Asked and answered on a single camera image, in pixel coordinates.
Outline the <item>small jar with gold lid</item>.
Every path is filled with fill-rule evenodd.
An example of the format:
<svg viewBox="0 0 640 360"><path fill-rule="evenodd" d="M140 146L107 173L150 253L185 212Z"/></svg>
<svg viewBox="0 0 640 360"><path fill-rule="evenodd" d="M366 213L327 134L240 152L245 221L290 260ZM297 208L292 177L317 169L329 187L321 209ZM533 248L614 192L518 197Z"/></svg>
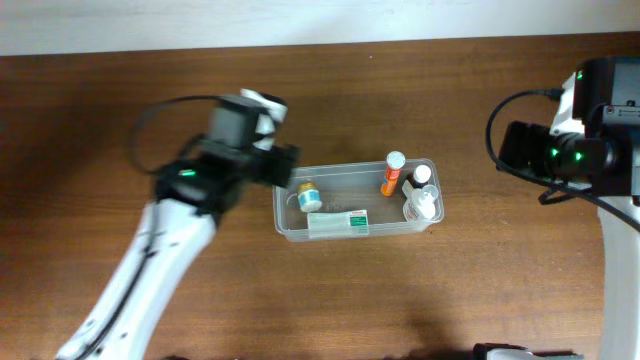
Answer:
<svg viewBox="0 0 640 360"><path fill-rule="evenodd" d="M304 213L316 212L322 207L320 192L313 182L300 184L297 197L300 210Z"/></svg>

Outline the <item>white Panadol box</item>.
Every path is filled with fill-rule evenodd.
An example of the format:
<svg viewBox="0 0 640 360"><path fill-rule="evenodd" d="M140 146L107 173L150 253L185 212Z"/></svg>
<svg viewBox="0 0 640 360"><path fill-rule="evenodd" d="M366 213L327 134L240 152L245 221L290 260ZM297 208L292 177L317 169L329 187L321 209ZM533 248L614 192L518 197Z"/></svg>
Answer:
<svg viewBox="0 0 640 360"><path fill-rule="evenodd" d="M368 236L368 213L366 210L309 213L307 229L312 240Z"/></svg>

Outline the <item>orange Redoxon tube white cap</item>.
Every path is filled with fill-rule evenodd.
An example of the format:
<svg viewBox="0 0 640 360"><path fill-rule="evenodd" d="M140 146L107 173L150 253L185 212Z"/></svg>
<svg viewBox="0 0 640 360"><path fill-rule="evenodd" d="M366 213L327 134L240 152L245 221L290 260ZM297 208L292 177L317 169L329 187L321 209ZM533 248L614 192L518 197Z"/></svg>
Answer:
<svg viewBox="0 0 640 360"><path fill-rule="evenodd" d="M392 151L387 155L384 180L380 188L383 196L390 197L393 195L405 163L406 158L399 151Z"/></svg>

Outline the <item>clear spray bottle white label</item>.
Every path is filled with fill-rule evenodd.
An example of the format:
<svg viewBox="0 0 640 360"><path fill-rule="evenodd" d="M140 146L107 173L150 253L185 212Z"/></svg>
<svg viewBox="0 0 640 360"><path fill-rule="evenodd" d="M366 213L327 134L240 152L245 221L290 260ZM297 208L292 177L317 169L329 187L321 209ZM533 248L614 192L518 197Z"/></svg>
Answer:
<svg viewBox="0 0 640 360"><path fill-rule="evenodd" d="M421 188L414 188L409 181L402 186L406 201L403 205L403 215L406 221L433 220L437 215L436 201L440 191L435 185L427 184Z"/></svg>

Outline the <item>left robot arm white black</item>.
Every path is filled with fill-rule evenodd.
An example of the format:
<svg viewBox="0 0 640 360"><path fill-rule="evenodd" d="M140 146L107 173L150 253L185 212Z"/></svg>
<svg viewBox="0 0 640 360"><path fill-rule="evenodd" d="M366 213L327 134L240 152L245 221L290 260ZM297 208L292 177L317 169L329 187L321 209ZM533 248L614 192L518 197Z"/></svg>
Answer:
<svg viewBox="0 0 640 360"><path fill-rule="evenodd" d="M167 164L145 167L137 137L174 98L147 109L127 138L128 159L153 181L136 233L96 305L58 350L59 359L141 359L182 277L214 239L221 219L251 183L287 187L299 157L278 147L287 103L243 89L214 95L207 132L189 139Z"/></svg>

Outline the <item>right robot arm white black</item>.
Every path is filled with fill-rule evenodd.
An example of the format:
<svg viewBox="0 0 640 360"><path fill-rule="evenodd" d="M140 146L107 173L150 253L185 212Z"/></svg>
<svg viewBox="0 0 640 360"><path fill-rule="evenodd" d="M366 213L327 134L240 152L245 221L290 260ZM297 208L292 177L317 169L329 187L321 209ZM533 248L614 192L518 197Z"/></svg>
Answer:
<svg viewBox="0 0 640 360"><path fill-rule="evenodd" d="M639 356L639 127L609 122L615 107L599 103L580 116L581 131L514 122L501 149L485 134L498 170L598 209L604 243L604 327L599 358Z"/></svg>

